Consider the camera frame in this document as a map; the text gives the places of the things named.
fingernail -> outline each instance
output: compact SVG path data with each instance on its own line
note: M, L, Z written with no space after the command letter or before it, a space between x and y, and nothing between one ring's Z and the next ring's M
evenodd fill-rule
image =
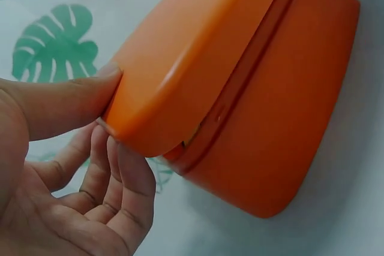
M120 72L120 68L118 67L117 62L110 62L107 65L101 67L99 71L96 73L96 77L107 77L111 76L112 74L116 74Z

plastic lunch box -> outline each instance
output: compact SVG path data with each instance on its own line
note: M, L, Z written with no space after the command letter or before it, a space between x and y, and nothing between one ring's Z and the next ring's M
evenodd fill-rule
M297 193L346 72L358 0L162 0L112 61L118 140L266 218Z

palm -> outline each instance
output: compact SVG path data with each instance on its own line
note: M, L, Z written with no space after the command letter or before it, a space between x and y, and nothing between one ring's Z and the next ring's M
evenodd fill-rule
M132 255L147 234L153 175L139 156L121 159L118 144L95 127L78 133L54 162L24 164L0 220L0 229L17 239L16 250L26 250L21 255ZM80 191L53 197L89 155Z

orange box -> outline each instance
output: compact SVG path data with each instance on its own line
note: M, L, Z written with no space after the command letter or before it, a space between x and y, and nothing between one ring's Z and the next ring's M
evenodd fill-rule
M258 217L297 193L337 101L358 0L162 0L115 57L103 119Z

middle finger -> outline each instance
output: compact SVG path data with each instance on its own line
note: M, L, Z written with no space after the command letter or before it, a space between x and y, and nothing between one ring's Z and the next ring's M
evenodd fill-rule
M104 200L110 179L107 139L105 130L97 126L91 137L91 162L79 192L61 198L64 205L81 214L85 214Z

